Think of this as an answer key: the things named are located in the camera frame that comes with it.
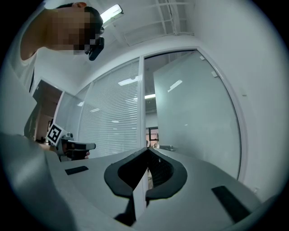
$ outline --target white door frame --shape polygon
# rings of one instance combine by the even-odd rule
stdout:
[[[220,77],[221,81],[223,82],[225,88],[227,89],[227,92],[231,98],[232,105],[235,109],[236,117],[238,120],[239,125],[239,132],[240,132],[240,168],[239,168],[239,174],[238,174],[238,181],[244,182],[245,179],[245,173],[247,169],[247,161],[248,161],[248,135],[247,135],[247,127],[245,122],[245,117],[241,108],[240,101],[237,97],[236,92],[234,91],[231,83],[229,82],[228,78],[225,76],[221,68],[213,61],[213,59],[210,58],[210,56],[202,50],[199,46],[191,46],[191,47],[178,47],[174,49],[166,49],[156,52],[151,52],[145,55],[140,56],[140,66],[142,65],[142,72],[140,73],[142,77],[144,78],[144,65],[145,65],[145,58],[149,58],[154,55],[162,55],[164,53],[171,53],[171,52],[181,52],[181,51],[192,51],[192,50],[198,50],[205,59],[208,60],[208,62],[211,64],[211,66],[214,68],[218,76]],[[142,140],[145,141],[145,129],[144,131],[141,131],[142,134]]]
[[[139,140],[138,147],[146,147],[146,134],[145,134],[145,59],[143,56],[139,59],[139,80],[138,80],[138,127]]]
[[[80,111],[80,115],[79,115],[76,141],[79,141],[79,132],[80,132],[79,128],[80,128],[81,119],[82,119],[82,117],[83,117],[83,108],[84,108],[85,101],[87,100],[87,95],[88,95],[89,92],[91,91],[92,87],[93,87],[93,81],[89,84],[89,87],[88,87],[87,92],[86,92],[86,94],[85,94],[85,97],[84,97],[84,99],[83,99],[83,102],[84,102],[84,103],[83,103],[83,105],[82,105],[82,107],[81,107],[81,111]]]

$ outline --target black headset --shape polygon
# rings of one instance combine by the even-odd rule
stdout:
[[[99,30],[99,34],[103,34],[104,28],[101,27]],[[104,38],[99,37],[95,41],[95,45],[90,45],[89,49],[85,51],[87,55],[89,55],[89,60],[94,61],[96,57],[100,54],[100,52],[104,49]]]

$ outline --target door handle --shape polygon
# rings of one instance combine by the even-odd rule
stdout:
[[[159,146],[160,149],[164,149],[164,150],[168,150],[168,151],[171,151],[171,152],[175,152],[176,150],[173,148],[172,145],[160,145]]]

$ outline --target person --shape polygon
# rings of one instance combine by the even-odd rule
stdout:
[[[6,134],[23,134],[27,121],[24,119],[25,115],[29,114],[29,111],[31,114],[35,106],[32,96],[29,95],[29,98],[23,91],[31,91],[37,51],[46,47],[54,51],[81,54],[89,49],[91,41],[95,42],[103,29],[99,12],[84,2],[70,3],[56,9],[43,8],[41,5],[22,26],[3,62],[0,82],[0,132]],[[22,95],[14,99],[16,96],[14,97],[11,91],[16,89],[19,89],[17,94]],[[17,105],[23,104],[26,107],[17,111]],[[11,116],[21,114],[22,120],[17,120],[16,117],[13,119]],[[55,151],[52,146],[42,147]]]
[[[158,142],[154,143],[153,148],[159,148],[159,143]]]

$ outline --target glass wall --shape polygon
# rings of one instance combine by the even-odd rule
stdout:
[[[79,125],[79,141],[96,144],[90,158],[138,147],[138,75],[139,59],[91,83]]]

